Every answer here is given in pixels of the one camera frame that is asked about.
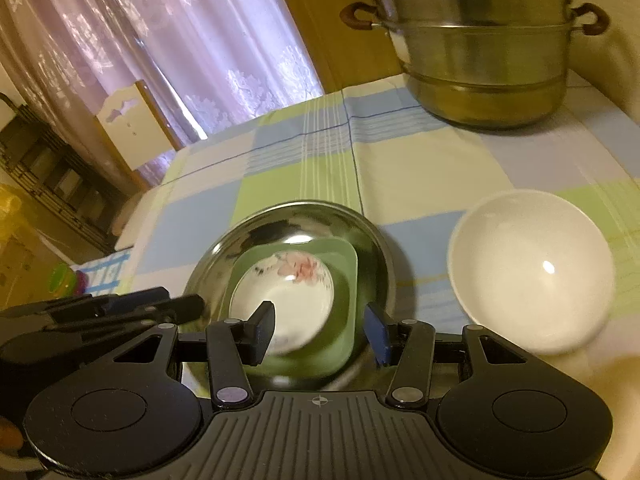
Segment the round metal screw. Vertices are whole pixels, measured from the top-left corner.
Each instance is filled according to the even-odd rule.
[[[391,396],[398,402],[418,402],[424,397],[418,388],[414,388],[412,386],[396,388],[391,393]]]
[[[233,404],[235,402],[242,402],[249,397],[249,393],[244,388],[238,386],[227,386],[226,388],[220,388],[216,392],[216,397],[222,402]]]

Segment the bowl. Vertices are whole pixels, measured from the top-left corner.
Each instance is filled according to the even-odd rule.
[[[336,373],[353,351],[358,293],[358,256],[355,249],[341,238],[316,238],[296,244],[313,254],[328,268],[334,282],[334,304],[322,330],[305,346],[285,355],[267,355],[258,366],[245,366],[248,375],[287,376],[290,378],[322,378]],[[229,317],[231,296],[241,277],[256,262],[291,244],[256,246],[238,258],[226,286],[221,316]]]
[[[500,193],[467,211],[447,268],[474,322],[534,353],[581,346],[606,322],[614,296],[613,256],[600,230],[543,191]]]
[[[244,273],[231,296],[229,317],[247,320],[263,301],[271,301],[276,309],[266,355],[288,354],[322,330],[334,304],[334,280],[312,254],[279,251]]]
[[[373,360],[370,351],[366,350],[362,329],[364,306],[373,301],[392,315],[396,299],[391,255],[382,234],[364,216],[348,207],[316,200],[287,202],[241,221],[205,252],[191,274],[184,293],[200,295],[206,308],[199,320],[181,326],[181,330],[200,332],[211,321],[226,317],[227,312],[223,309],[226,284],[234,264],[249,249],[274,243],[295,247],[298,243],[330,237],[347,241],[357,254],[356,319],[351,354],[339,370],[327,376],[271,376],[263,377],[260,383],[254,383],[252,378],[252,386],[257,390],[342,387],[364,364]],[[204,388],[208,387],[207,381],[199,379],[199,382]]]

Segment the small bowl with pink flower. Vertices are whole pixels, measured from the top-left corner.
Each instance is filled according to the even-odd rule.
[[[313,254],[279,251],[244,273],[231,296],[229,317],[247,319],[263,301],[271,301],[276,308],[267,355],[288,354],[322,330],[334,302],[334,280]]]

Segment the floral curtain pattern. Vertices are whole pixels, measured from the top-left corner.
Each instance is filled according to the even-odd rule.
[[[29,104],[123,190],[90,123],[137,79],[183,144],[322,94],[283,0],[0,0],[0,43]],[[172,156],[142,175],[158,183]]]

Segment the lace curtain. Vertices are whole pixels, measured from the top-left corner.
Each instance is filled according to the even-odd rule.
[[[183,144],[322,93],[283,0],[2,0],[0,40],[28,103],[123,190],[93,115],[136,79]],[[171,158],[142,175],[158,183]]]

